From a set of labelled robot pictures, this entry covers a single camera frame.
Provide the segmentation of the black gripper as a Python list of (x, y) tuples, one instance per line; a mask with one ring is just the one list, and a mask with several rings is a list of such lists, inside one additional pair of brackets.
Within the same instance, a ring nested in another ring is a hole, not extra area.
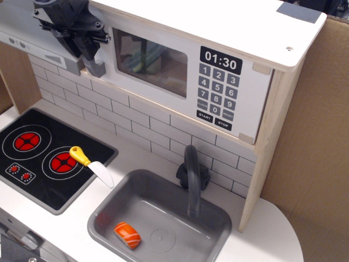
[(51, 31), (58, 42), (74, 57), (81, 54), (94, 60), (100, 43), (107, 43), (109, 34), (104, 23), (89, 11), (89, 1), (34, 1), (32, 16), (39, 26)]

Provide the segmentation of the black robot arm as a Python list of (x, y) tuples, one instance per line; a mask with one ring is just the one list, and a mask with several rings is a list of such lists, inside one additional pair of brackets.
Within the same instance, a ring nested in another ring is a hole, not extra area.
[(89, 1), (34, 1), (32, 16), (39, 26), (51, 32), (73, 56), (94, 60), (100, 44), (107, 44), (109, 35), (104, 23), (89, 11)]

